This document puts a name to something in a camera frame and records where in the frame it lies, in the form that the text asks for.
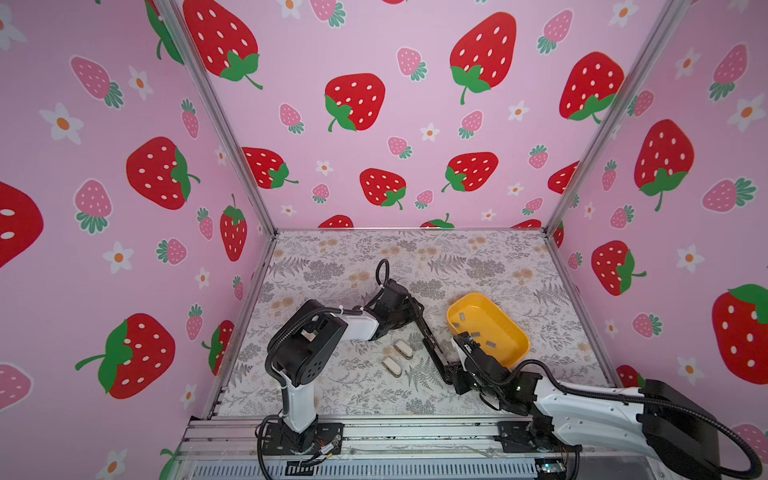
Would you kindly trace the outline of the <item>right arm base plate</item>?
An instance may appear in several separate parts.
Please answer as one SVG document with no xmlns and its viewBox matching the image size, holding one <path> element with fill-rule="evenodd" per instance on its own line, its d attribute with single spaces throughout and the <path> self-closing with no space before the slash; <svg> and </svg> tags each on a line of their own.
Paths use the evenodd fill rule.
<svg viewBox="0 0 768 480">
<path fill-rule="evenodd" d="M 527 421 L 502 421 L 494 440 L 505 453 L 565 453 L 568 447 L 554 435 L 550 417 Z"/>
</svg>

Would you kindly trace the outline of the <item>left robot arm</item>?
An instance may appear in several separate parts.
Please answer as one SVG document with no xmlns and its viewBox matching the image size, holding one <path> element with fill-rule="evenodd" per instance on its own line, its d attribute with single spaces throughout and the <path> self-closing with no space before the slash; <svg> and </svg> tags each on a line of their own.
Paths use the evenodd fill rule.
<svg viewBox="0 0 768 480">
<path fill-rule="evenodd" d="M 390 265 L 376 268 L 379 290 L 363 306 L 327 307 L 306 301 L 270 339 L 264 368 L 280 387 L 282 410 L 274 425 L 265 429 L 269 447 L 282 444 L 292 453 L 313 448 L 319 421 L 314 382 L 343 341 L 375 341 L 414 321 L 410 293 L 390 278 Z"/>
</svg>

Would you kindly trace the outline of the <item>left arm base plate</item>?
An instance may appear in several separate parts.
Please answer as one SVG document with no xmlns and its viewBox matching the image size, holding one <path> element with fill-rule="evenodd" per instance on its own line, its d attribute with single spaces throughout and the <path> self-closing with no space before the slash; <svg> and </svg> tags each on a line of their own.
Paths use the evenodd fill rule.
<svg viewBox="0 0 768 480">
<path fill-rule="evenodd" d="M 283 421 L 269 423 L 260 435 L 261 452 L 268 456 L 339 454 L 343 442 L 343 423 L 312 423 L 297 433 Z"/>
</svg>

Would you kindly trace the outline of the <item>beige mini stapler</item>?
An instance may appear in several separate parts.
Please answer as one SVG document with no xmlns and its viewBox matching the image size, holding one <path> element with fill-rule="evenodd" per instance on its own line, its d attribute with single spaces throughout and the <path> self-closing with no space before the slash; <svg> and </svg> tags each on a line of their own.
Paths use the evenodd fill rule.
<svg viewBox="0 0 768 480">
<path fill-rule="evenodd" d="M 403 374 L 402 367 L 390 356 L 386 356 L 381 361 L 382 366 L 385 368 L 385 370 L 390 373 L 395 378 L 400 378 Z"/>
<path fill-rule="evenodd" d="M 403 340 L 395 341 L 393 347 L 401 356 L 408 360 L 411 360 L 414 356 L 413 349 Z"/>
</svg>

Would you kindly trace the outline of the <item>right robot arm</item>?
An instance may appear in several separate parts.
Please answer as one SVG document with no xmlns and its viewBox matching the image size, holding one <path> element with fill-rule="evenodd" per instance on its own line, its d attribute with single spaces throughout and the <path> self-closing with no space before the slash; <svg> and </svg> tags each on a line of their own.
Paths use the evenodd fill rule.
<svg viewBox="0 0 768 480">
<path fill-rule="evenodd" d="M 469 334 L 454 336 L 462 390 L 490 408 L 528 416 L 529 438 L 563 447 L 602 446 L 663 463 L 687 479 L 757 479 L 758 453 L 733 429 L 662 381 L 640 387 L 582 387 L 560 382 L 540 360 L 508 369 Z"/>
</svg>

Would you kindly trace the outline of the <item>black stapler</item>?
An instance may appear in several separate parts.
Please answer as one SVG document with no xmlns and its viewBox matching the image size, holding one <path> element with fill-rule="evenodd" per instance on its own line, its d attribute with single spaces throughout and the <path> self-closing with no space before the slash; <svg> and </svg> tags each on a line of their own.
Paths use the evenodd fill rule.
<svg viewBox="0 0 768 480">
<path fill-rule="evenodd" d="M 427 353 L 429 354 L 432 362 L 434 363 L 437 371 L 442 380 L 447 385 L 454 384 L 454 365 L 448 363 L 445 359 L 444 352 L 442 351 L 436 337 L 432 333 L 429 325 L 424 320 L 423 312 L 424 306 L 414 298 L 410 299 L 410 309 L 412 311 L 413 320 L 417 325 L 422 335 L 422 343 L 425 346 Z"/>
</svg>

